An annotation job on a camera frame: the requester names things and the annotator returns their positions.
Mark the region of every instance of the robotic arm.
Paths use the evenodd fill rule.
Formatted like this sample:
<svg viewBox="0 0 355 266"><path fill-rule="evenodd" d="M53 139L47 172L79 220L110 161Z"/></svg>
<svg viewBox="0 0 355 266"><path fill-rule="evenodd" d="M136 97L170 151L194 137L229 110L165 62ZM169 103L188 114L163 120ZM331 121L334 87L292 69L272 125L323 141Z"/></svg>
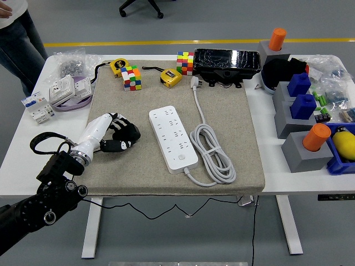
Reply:
<svg viewBox="0 0 355 266"><path fill-rule="evenodd" d="M113 139L103 140L108 129L115 131ZM58 151L36 150L36 145L49 137L64 139ZM94 151L98 148L103 152L122 152L139 138L137 127L119 114L105 114L90 122L82 133L79 144L53 132L36 136L30 143L31 149L36 154L53 155L37 176L41 184L36 195L12 206L0 208L0 256L28 233L53 225L68 211L74 210L88 194L85 186L77 186L64 176L65 172L79 176L84 172L84 167L91 163ZM68 152L60 151L63 144L69 146Z"/></svg>

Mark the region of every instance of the rubik's cube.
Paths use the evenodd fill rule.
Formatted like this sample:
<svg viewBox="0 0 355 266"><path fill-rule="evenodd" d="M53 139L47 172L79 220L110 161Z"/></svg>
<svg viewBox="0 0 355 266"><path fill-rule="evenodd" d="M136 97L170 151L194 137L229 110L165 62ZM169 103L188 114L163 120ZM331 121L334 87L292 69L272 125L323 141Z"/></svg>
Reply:
<svg viewBox="0 0 355 266"><path fill-rule="evenodd" d="M194 67L194 52L178 52L176 70L182 75L192 76Z"/></svg>
<svg viewBox="0 0 355 266"><path fill-rule="evenodd" d="M141 76L140 71L136 65L121 68L124 90L141 90Z"/></svg>

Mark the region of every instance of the gray block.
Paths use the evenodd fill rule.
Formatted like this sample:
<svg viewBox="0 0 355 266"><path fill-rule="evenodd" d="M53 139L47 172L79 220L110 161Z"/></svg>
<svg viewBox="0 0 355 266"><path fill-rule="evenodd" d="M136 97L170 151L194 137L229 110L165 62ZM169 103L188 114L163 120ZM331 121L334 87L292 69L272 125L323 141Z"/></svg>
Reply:
<svg viewBox="0 0 355 266"><path fill-rule="evenodd" d="M269 40L262 40L259 42L257 51L260 54L260 65L261 68L269 61L273 60L273 59L284 59L284 60L288 60L288 58L290 57L291 53L287 50L286 48L282 48L280 51L273 51L270 50L270 48L268 47L269 44Z"/></svg>
<svg viewBox="0 0 355 266"><path fill-rule="evenodd" d="M308 151L303 147L302 141L308 132L290 133L281 146L292 173L320 170L333 158L333 153L326 142L318 151Z"/></svg>
<svg viewBox="0 0 355 266"><path fill-rule="evenodd" d="M275 93L272 96L273 105L275 107L275 111L277 112L277 108L281 105L283 101L288 101L293 103L296 97L291 97L288 93L288 81L281 81L278 83L278 86L275 90Z"/></svg>
<svg viewBox="0 0 355 266"><path fill-rule="evenodd" d="M276 133L279 139L286 139L291 132L308 131L316 123L314 115L307 120L293 119L290 107L293 103L281 102L280 108L274 116Z"/></svg>

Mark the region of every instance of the power outlet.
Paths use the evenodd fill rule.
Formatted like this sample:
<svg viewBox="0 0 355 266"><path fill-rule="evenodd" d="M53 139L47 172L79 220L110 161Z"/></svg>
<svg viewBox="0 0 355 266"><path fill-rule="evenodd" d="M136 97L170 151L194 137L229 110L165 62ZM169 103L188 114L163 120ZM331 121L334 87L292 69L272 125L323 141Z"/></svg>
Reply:
<svg viewBox="0 0 355 266"><path fill-rule="evenodd" d="M150 111L149 121L170 173L197 166L199 158L173 106Z"/></svg>

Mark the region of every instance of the gray fabric mat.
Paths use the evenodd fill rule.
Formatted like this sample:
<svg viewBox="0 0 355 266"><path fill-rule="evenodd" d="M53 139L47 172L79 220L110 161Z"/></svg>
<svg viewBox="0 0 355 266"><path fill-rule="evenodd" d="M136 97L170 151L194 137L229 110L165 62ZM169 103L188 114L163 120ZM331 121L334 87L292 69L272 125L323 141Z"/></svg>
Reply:
<svg viewBox="0 0 355 266"><path fill-rule="evenodd" d="M160 151L149 122L149 111L172 105L180 116L187 134L202 123L190 88L190 76L169 89L160 83L160 72L142 70L142 66L175 68L176 61L131 60L141 72L142 89L124 91L122 78L115 78L109 66L99 69L97 84L88 122L107 113L118 112L135 124L141 138L124 152L108 154L97 152L77 184L88 187L91 196L120 195L242 195L256 194L265 186L265 178L257 147L245 90L235 86L208 87L203 82L197 97L209 124L217 135L224 152L231 159L237 180L229 185L200 187L184 173L172 175ZM108 130L104 139L110 139ZM201 156L199 165L191 174L200 182L210 183Z"/></svg>

